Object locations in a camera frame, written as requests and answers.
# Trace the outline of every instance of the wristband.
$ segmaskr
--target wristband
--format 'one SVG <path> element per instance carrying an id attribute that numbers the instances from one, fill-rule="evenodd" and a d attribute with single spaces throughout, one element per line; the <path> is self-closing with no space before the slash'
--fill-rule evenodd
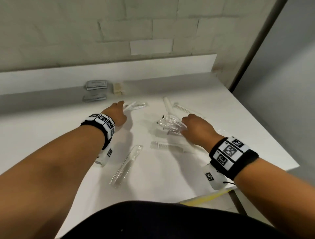
<path id="1" fill-rule="evenodd" d="M 210 151 L 211 165 L 230 179 L 258 159 L 258 154 L 235 137 L 220 140 Z"/>
<path id="2" fill-rule="evenodd" d="M 92 114 L 81 123 L 81 125 L 91 125 L 100 129 L 105 136 L 104 150 L 112 140 L 115 133 L 115 123 L 111 117 L 105 114 Z"/>

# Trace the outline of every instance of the forearm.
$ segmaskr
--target forearm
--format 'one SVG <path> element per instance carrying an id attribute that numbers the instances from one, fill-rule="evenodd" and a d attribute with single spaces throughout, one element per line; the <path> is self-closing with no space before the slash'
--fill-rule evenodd
<path id="1" fill-rule="evenodd" d="M 295 237 L 315 237 L 312 186 L 260 158 L 246 166 L 234 182 L 276 228 Z"/>
<path id="2" fill-rule="evenodd" d="M 0 176 L 4 238 L 54 236 L 105 137 L 84 125 L 46 144 Z"/>

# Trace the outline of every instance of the left hand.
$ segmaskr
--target left hand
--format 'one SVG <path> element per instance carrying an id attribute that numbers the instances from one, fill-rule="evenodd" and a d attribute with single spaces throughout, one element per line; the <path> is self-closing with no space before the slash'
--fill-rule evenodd
<path id="1" fill-rule="evenodd" d="M 123 104 L 124 101 L 119 101 L 102 111 L 103 114 L 112 118 L 117 127 L 122 126 L 127 120 L 127 116 L 123 113 Z"/>

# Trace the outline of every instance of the yellow strip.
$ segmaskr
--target yellow strip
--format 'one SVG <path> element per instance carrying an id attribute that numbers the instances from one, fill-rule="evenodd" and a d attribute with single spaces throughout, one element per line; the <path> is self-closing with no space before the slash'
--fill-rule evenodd
<path id="1" fill-rule="evenodd" d="M 199 205 L 201 203 L 205 203 L 205 202 L 211 201 L 217 197 L 220 197 L 221 195 L 223 195 L 223 194 L 225 194 L 231 190 L 233 190 L 233 189 L 226 189 L 223 192 L 218 192 L 216 194 L 211 194 L 209 196 L 199 197 L 199 198 L 196 198 L 196 199 L 193 199 L 190 201 L 183 201 L 183 202 L 180 202 L 180 204 L 183 204 L 186 206 L 196 206 L 196 205 Z"/>

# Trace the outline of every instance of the black cord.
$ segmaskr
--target black cord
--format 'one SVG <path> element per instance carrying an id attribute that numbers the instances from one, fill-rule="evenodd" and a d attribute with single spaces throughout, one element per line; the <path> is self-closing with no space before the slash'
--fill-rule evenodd
<path id="1" fill-rule="evenodd" d="M 230 182 L 223 182 L 224 184 L 234 184 L 234 183 L 230 183 Z"/>

